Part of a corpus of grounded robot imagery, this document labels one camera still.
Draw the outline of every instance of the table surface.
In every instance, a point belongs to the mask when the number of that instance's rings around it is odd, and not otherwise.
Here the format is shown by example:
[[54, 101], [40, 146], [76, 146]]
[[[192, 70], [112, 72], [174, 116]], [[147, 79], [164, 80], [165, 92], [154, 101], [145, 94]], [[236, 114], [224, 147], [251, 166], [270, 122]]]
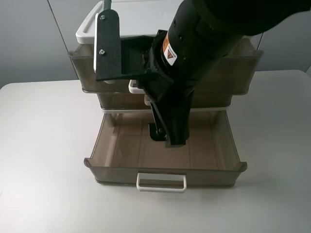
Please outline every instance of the table surface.
[[254, 75], [228, 117], [246, 172], [184, 194], [98, 184], [89, 157], [103, 113], [79, 81], [0, 90], [0, 232], [311, 232], [311, 79]]

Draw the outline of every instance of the white drawer handle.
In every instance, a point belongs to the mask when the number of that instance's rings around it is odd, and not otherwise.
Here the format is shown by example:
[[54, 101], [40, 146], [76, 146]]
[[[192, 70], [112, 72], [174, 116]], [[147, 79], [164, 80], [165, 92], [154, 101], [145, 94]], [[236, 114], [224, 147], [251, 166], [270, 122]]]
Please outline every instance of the white drawer handle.
[[[141, 187], [139, 185], [141, 179], [160, 180], [160, 181], [183, 181], [184, 187], [183, 188]], [[187, 189], [187, 181], [185, 175], [138, 173], [136, 187], [141, 192], [183, 193]]]

